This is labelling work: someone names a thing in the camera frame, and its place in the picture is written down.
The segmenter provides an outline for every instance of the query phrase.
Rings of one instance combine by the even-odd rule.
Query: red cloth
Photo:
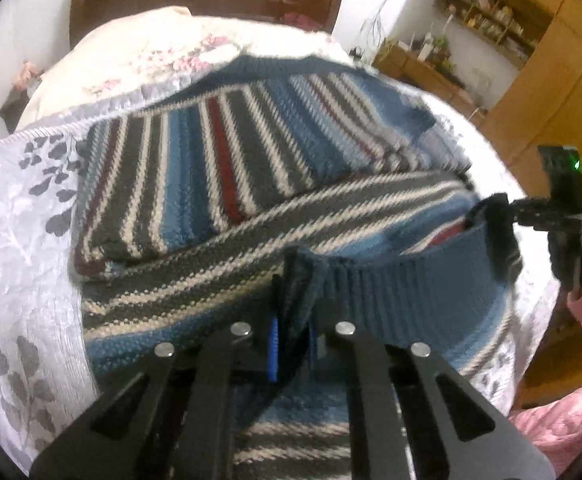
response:
[[[300,14],[299,12],[287,12],[282,16],[280,22],[285,25],[301,28],[307,32],[319,32],[322,30],[322,26],[313,18],[305,14]]]
[[[568,298],[582,324],[582,297]],[[582,388],[547,406],[511,414],[517,429],[551,460],[560,475],[582,451]]]

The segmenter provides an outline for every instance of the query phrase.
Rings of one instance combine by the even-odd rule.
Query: screw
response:
[[[340,335],[353,335],[356,332],[356,326],[350,321],[340,321],[335,325],[335,331]]]
[[[155,347],[157,357],[171,357],[175,353],[175,347],[172,343],[165,341]]]
[[[426,343],[413,343],[411,345],[411,353],[416,357],[429,357],[431,355],[431,347]]]
[[[231,325],[231,333],[237,337],[244,337],[250,334],[250,324],[246,321],[238,321]]]

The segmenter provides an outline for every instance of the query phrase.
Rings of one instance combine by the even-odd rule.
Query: bed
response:
[[[19,131],[0,140],[0,445],[22,471],[98,394],[85,355],[80,287],[69,274],[71,222],[89,127],[164,99],[239,54],[319,56],[349,64],[328,35],[339,5],[340,0],[72,0],[73,51],[47,72]],[[277,24],[290,12],[309,16],[323,32]],[[464,149],[480,196],[502,191],[511,200],[523,196],[471,123],[433,95],[402,88],[421,95]],[[546,237],[525,228],[516,228],[516,235],[524,269],[510,329],[471,378],[503,413],[558,293]]]

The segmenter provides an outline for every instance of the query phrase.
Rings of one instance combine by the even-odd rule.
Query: person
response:
[[[549,234],[551,269],[562,283],[568,282],[568,254],[564,238]],[[582,256],[580,291],[568,295],[567,305],[582,325]],[[582,388],[563,399],[509,416],[516,428],[540,449],[561,475],[582,451]]]

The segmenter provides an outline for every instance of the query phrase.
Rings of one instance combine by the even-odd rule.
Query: hand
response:
[[[582,235],[572,236],[561,232],[549,233],[549,253],[551,270],[568,291],[582,289]],[[580,282],[576,279],[575,263],[580,256]]]

